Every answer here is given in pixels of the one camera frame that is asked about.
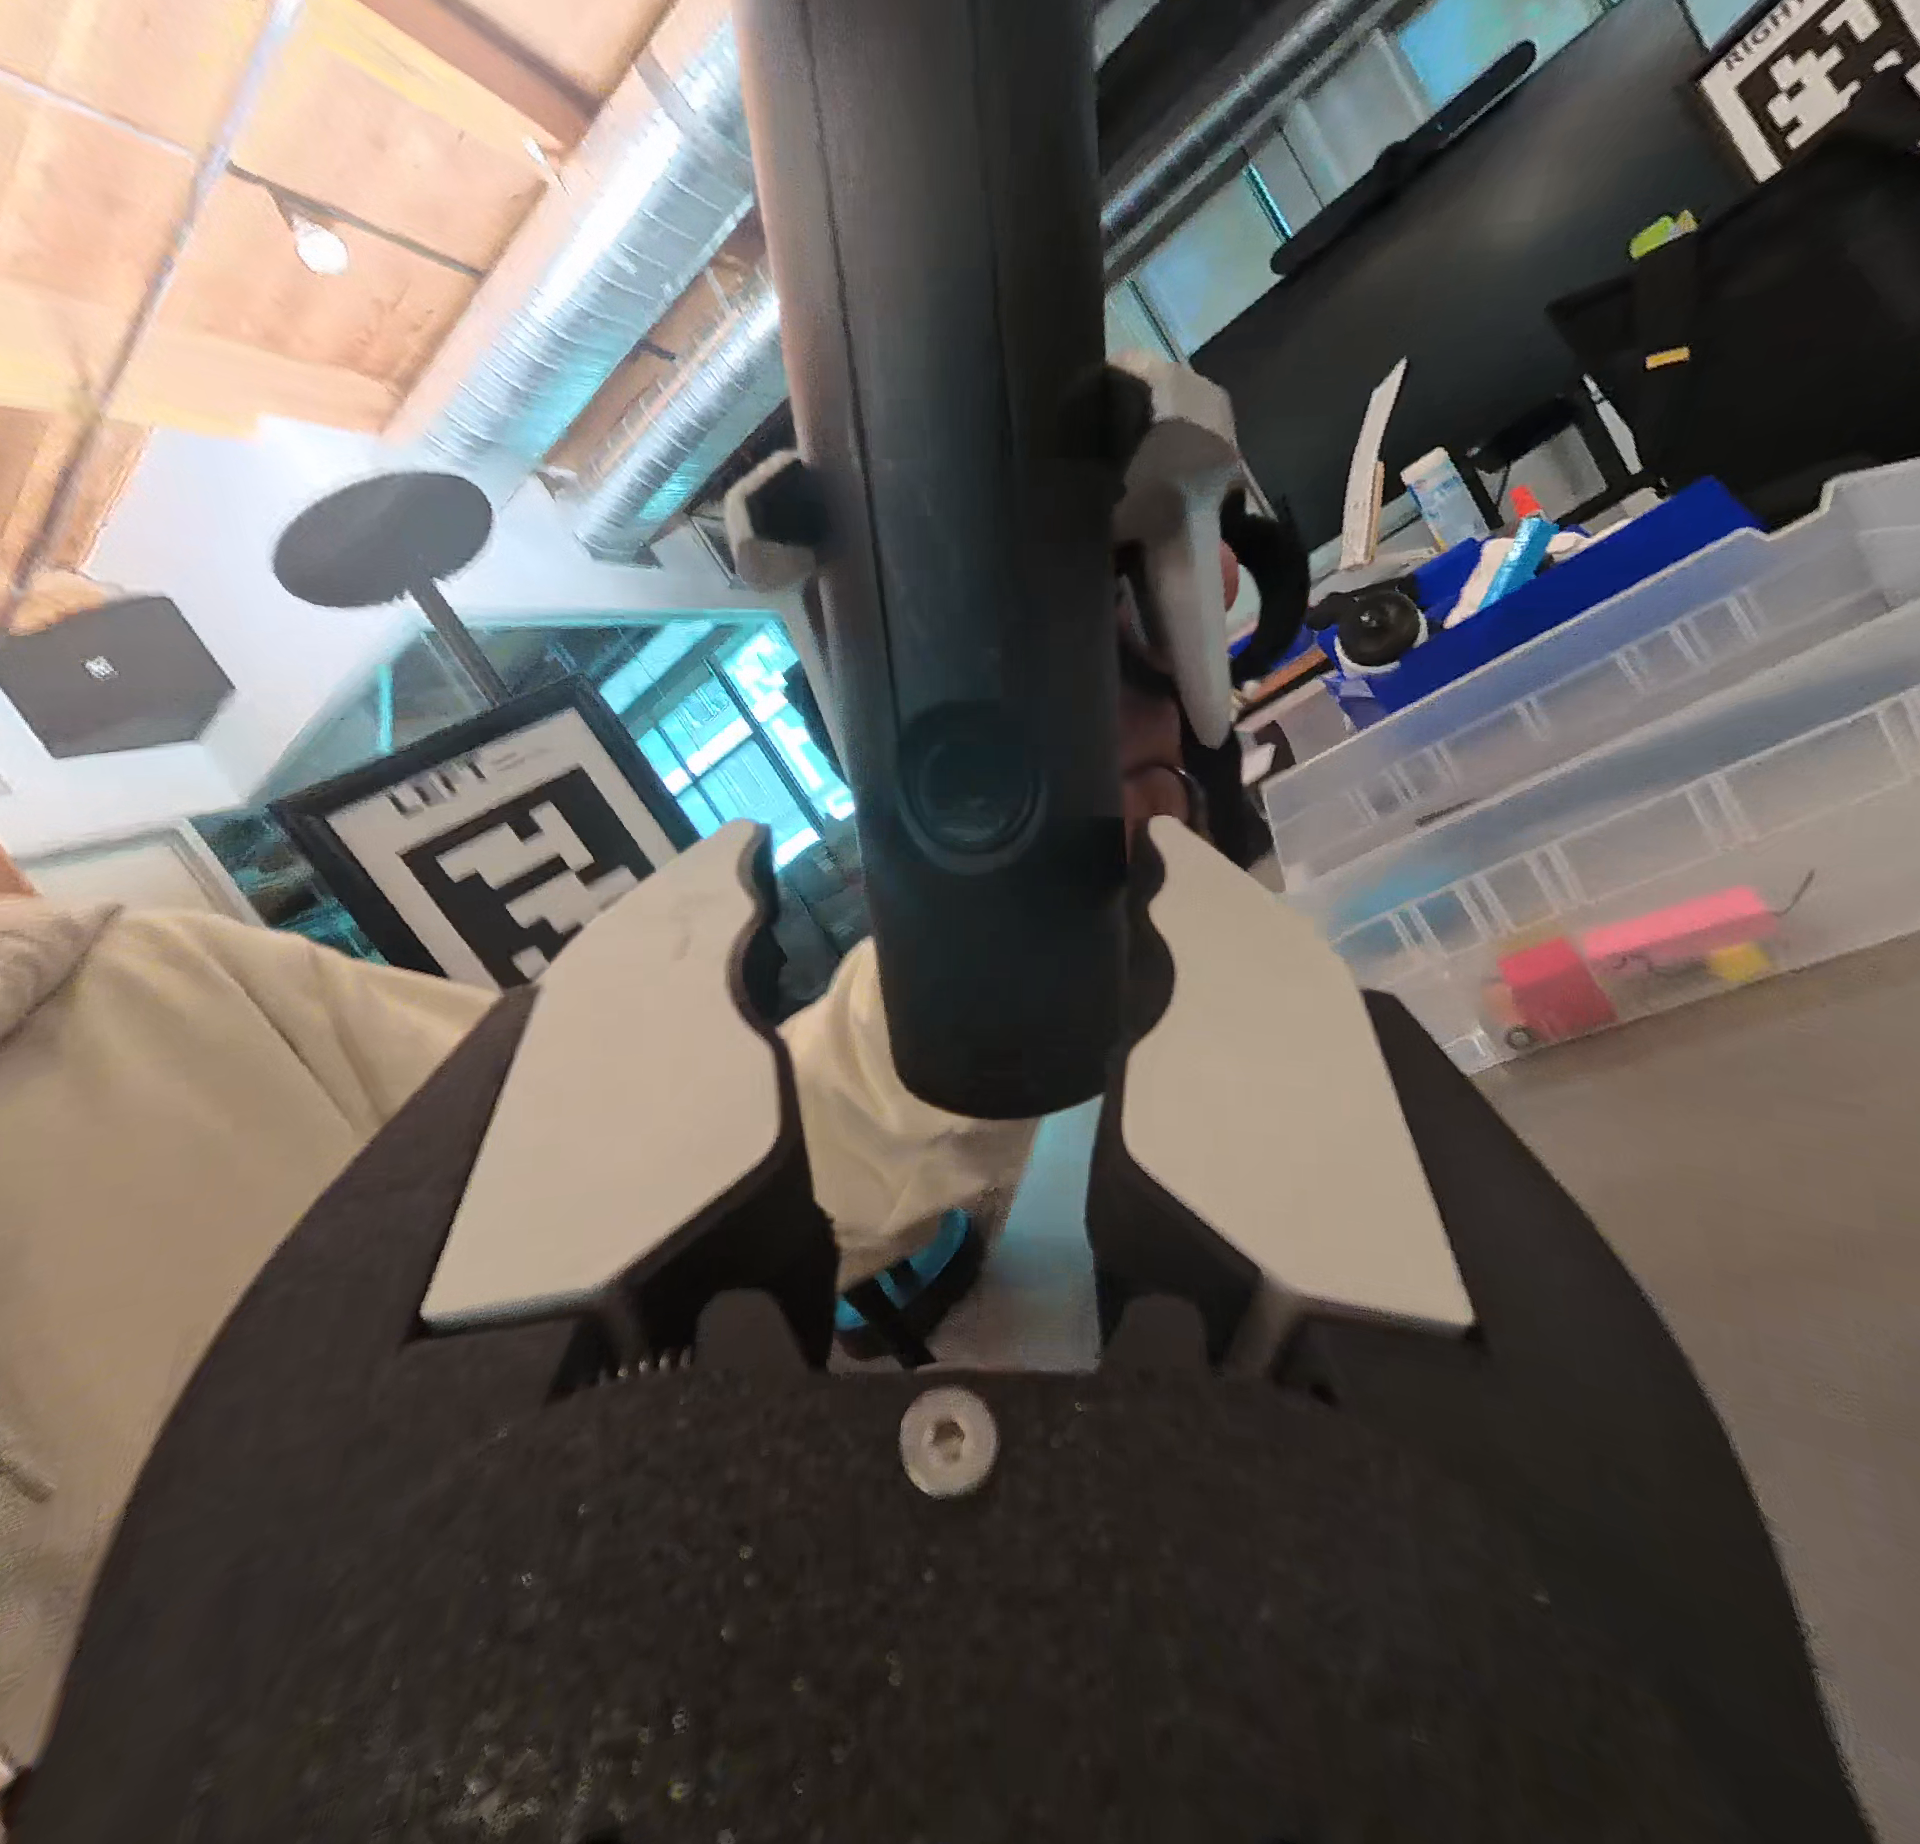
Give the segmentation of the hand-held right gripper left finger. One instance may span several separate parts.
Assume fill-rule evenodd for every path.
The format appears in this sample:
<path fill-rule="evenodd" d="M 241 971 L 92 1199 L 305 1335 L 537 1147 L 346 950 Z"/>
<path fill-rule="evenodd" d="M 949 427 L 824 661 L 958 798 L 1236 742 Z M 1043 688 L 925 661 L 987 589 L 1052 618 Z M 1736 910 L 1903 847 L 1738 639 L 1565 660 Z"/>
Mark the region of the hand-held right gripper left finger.
<path fill-rule="evenodd" d="M 830 1326 L 835 1243 L 791 1061 L 749 987 L 771 885 L 766 830 L 726 824 L 545 970 L 423 1326 L 622 1312 L 689 1328 L 730 1290 Z"/>

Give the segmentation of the black camera bar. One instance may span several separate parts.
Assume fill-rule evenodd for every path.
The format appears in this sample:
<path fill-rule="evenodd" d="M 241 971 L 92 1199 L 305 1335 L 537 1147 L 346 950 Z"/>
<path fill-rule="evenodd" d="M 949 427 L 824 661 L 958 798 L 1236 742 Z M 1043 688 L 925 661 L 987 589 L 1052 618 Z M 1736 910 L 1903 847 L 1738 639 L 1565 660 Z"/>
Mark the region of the black camera bar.
<path fill-rule="evenodd" d="M 1099 1095 L 1125 951 L 1092 0 L 730 0 L 890 1054 Z"/>

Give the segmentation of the clear plastic organizer tray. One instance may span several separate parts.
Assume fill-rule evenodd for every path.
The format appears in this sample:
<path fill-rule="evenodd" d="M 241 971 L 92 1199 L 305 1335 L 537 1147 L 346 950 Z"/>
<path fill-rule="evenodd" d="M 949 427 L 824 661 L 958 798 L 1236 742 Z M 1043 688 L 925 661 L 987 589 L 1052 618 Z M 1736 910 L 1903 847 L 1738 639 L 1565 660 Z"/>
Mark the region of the clear plastic organizer tray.
<path fill-rule="evenodd" d="M 1747 885 L 1774 975 L 1915 935 L 1918 465 L 1694 554 L 1370 729 L 1282 717 L 1260 806 L 1288 902 L 1468 1073 L 1497 958 Z M 1736 992 L 1592 971 L 1617 1024 Z"/>

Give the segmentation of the grey desk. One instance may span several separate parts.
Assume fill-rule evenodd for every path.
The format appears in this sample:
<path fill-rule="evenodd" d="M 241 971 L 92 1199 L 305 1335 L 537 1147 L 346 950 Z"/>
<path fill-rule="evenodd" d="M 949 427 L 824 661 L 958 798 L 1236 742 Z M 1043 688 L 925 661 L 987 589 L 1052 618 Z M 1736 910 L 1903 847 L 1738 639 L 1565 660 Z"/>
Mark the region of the grey desk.
<path fill-rule="evenodd" d="M 1915 1840 L 1915 943 L 1465 1079 L 1375 999 L 1469 1290 L 1543 1320 L 1571 1219 L 1711 1394 L 1879 1840 Z"/>

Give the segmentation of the person's left hand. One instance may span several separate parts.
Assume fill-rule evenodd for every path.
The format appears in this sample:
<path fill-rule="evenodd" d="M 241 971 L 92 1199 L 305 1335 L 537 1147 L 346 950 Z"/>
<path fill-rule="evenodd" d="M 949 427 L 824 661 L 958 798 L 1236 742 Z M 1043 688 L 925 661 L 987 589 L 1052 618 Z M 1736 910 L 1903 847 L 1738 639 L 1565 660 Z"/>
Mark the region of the person's left hand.
<path fill-rule="evenodd" d="M 1173 680 L 1131 654 L 1119 661 L 1115 745 L 1129 837 L 1152 820 L 1206 830 L 1206 806 L 1188 770 L 1184 713 Z"/>

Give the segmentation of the white paper strip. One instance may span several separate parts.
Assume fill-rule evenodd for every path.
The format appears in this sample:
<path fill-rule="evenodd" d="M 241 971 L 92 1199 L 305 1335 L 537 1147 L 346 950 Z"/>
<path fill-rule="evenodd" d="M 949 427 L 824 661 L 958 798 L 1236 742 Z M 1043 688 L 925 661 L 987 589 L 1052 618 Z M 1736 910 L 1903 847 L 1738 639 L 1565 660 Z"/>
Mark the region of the white paper strip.
<path fill-rule="evenodd" d="M 1384 441 L 1404 388 L 1409 360 L 1399 360 L 1370 395 L 1343 492 L 1343 522 L 1334 568 L 1355 574 L 1376 556 L 1379 511 L 1384 504 Z"/>

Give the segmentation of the red plastic block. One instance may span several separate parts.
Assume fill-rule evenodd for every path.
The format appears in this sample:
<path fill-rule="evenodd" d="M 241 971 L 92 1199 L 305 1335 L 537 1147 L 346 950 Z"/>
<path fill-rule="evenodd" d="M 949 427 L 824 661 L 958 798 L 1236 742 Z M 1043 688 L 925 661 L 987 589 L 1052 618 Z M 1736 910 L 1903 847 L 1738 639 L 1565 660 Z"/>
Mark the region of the red plastic block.
<path fill-rule="evenodd" d="M 1617 1024 L 1617 1009 L 1571 938 L 1497 958 L 1483 992 L 1493 1036 L 1510 1054 L 1577 1040 Z"/>

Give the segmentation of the framed marker poster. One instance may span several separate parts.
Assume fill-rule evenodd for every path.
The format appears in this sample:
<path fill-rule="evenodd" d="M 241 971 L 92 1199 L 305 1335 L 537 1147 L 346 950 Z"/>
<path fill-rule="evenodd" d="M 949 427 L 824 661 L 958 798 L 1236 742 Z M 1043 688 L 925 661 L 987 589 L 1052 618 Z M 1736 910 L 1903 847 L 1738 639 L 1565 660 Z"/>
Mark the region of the framed marker poster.
<path fill-rule="evenodd" d="M 1918 92 L 1918 0 L 1758 0 L 1694 77 L 1747 183 L 1778 177 L 1875 82 Z"/>
<path fill-rule="evenodd" d="M 698 845 L 600 686 L 551 682 L 269 804 L 386 965 L 534 987 Z"/>

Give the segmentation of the black video bar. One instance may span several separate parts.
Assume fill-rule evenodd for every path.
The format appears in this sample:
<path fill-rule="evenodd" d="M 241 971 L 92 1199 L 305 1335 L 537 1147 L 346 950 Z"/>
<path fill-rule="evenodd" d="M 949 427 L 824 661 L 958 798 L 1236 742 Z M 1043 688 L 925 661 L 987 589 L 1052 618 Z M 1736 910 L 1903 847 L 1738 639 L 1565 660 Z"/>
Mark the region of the black video bar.
<path fill-rule="evenodd" d="M 1402 199 L 1411 183 L 1427 173 L 1462 134 L 1495 111 L 1531 75 L 1537 59 L 1539 48 L 1531 39 L 1510 48 L 1426 123 L 1389 144 L 1362 177 L 1274 252 L 1268 262 L 1274 279 L 1288 281 L 1302 273 L 1343 238 L 1351 237 L 1356 225 Z"/>

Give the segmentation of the blue plastic parts bin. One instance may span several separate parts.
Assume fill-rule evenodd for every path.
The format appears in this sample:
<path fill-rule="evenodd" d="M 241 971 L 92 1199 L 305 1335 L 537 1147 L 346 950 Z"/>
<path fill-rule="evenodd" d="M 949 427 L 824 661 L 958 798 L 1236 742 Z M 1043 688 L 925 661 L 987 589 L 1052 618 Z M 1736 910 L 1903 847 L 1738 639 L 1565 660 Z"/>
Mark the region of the blue plastic parts bin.
<path fill-rule="evenodd" d="M 1329 660 L 1329 697 L 1351 729 L 1370 729 L 1583 618 L 1716 542 L 1759 532 L 1758 516 L 1726 488 L 1703 481 L 1644 514 L 1591 537 L 1563 562 L 1539 568 L 1526 583 L 1477 610 L 1462 626 L 1440 627 L 1438 621 L 1453 618 L 1453 608 L 1475 570 L 1469 549 L 1458 547 L 1413 574 L 1411 597 L 1427 621 L 1427 634 L 1395 665 L 1350 675 L 1334 660 L 1334 629 L 1318 633 L 1318 642 Z"/>

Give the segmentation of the pink plastic block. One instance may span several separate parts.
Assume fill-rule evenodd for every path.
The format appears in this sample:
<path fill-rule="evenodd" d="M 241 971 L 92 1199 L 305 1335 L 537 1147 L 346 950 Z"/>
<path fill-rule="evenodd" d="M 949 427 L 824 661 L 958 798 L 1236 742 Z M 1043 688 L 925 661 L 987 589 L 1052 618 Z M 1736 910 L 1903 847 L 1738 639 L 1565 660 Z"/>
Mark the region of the pink plastic block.
<path fill-rule="evenodd" d="M 1596 971 L 1667 971 L 1698 965 L 1720 950 L 1762 945 L 1774 929 L 1772 906 L 1752 888 L 1736 885 L 1588 928 L 1577 948 Z"/>

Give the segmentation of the person's cream sweater torso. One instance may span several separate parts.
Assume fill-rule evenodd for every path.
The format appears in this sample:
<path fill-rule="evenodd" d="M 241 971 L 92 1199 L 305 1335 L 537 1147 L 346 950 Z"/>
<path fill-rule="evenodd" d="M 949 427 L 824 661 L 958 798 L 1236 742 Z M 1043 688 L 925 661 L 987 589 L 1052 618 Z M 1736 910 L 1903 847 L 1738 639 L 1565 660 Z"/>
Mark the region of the person's cream sweater torso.
<path fill-rule="evenodd" d="M 5 1753 L 36 1762 L 180 1356 L 145 1222 L 36 1222 L 5 1201 Z"/>

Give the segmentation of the thin spiral metal duct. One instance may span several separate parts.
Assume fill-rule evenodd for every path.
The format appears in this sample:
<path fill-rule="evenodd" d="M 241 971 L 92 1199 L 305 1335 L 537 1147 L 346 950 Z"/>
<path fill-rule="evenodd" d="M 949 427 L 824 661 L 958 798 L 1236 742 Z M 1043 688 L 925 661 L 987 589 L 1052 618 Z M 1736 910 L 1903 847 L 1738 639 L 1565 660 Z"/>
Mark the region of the thin spiral metal duct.
<path fill-rule="evenodd" d="M 785 404 L 778 295 L 756 266 L 578 465 L 558 498 L 574 542 L 594 562 L 637 564 Z"/>

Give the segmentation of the large metal duct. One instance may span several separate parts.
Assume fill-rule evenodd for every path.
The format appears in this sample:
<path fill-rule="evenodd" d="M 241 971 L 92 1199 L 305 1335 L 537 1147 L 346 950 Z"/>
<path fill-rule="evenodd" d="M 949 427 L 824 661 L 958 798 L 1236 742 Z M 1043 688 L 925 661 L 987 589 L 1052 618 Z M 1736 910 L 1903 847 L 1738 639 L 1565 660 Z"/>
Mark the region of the large metal duct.
<path fill-rule="evenodd" d="M 749 205 L 740 54 L 722 11 L 692 43 L 643 48 L 434 355 L 395 438 L 451 470 L 537 468 Z"/>

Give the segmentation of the large black wall screen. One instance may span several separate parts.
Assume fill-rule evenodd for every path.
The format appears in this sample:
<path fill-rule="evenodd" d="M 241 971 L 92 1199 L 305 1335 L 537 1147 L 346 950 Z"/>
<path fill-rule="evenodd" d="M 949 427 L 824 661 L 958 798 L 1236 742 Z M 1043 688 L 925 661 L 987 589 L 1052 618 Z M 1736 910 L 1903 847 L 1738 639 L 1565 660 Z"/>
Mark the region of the large black wall screen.
<path fill-rule="evenodd" d="M 1623 0 L 1384 208 L 1276 286 L 1190 366 L 1232 407 L 1242 463 L 1311 547 L 1343 522 L 1363 409 L 1406 366 L 1379 461 L 1387 490 L 1432 451 L 1465 455 L 1581 385 L 1549 305 L 1630 268 L 1630 242 L 1740 195 L 1694 75 L 1683 0 Z"/>

